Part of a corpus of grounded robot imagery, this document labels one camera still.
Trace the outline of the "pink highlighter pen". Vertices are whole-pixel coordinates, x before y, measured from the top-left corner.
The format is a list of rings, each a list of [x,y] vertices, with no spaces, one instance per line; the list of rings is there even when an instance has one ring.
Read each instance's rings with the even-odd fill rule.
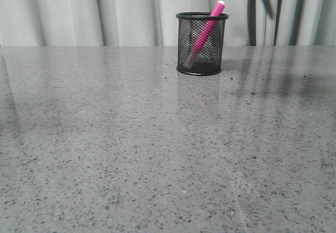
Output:
[[[224,1],[218,1],[211,14],[209,15],[210,17],[217,17],[220,16],[221,13],[223,12],[225,8],[225,2]],[[203,46],[205,45],[210,33],[212,32],[214,26],[216,24],[216,20],[207,20],[205,25],[202,28],[201,33],[199,34],[198,38],[196,39],[192,50],[191,50],[191,54],[188,58],[188,61],[191,62],[193,61],[196,56],[201,52]]]

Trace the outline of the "black mesh pen holder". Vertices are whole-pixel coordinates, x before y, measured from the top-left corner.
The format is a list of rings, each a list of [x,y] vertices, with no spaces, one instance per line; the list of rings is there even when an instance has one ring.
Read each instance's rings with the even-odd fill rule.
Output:
[[[180,73],[210,76],[221,72],[225,23],[229,15],[206,12],[176,14],[177,66]]]

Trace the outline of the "grey curtain backdrop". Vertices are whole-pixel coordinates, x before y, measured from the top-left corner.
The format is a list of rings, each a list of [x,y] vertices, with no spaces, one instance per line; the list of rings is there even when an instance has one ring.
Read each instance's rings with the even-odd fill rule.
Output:
[[[220,0],[1,0],[2,46],[175,46],[179,12]],[[335,0],[225,2],[228,46],[334,45]]]

